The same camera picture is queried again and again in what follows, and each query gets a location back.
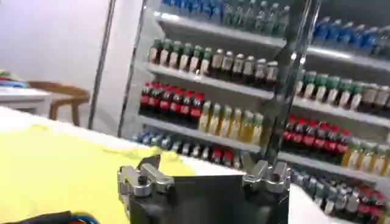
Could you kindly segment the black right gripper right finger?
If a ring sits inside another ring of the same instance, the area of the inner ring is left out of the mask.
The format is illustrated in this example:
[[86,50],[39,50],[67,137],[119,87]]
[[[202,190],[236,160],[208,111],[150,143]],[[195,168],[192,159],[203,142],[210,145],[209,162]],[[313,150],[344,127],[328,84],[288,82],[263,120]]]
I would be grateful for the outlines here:
[[254,167],[242,177],[242,187],[251,191],[259,191],[265,187],[273,194],[282,194],[290,189],[291,169],[285,162],[277,162],[273,166],[265,160],[259,160]]

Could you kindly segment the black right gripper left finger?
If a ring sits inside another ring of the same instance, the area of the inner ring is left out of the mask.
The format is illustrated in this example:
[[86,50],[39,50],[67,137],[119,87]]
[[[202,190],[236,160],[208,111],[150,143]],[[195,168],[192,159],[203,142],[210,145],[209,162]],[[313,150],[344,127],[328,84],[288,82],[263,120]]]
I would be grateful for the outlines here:
[[117,171],[118,194],[148,197],[154,188],[167,193],[174,186],[174,178],[159,171],[161,155],[143,158],[136,167],[121,166]]

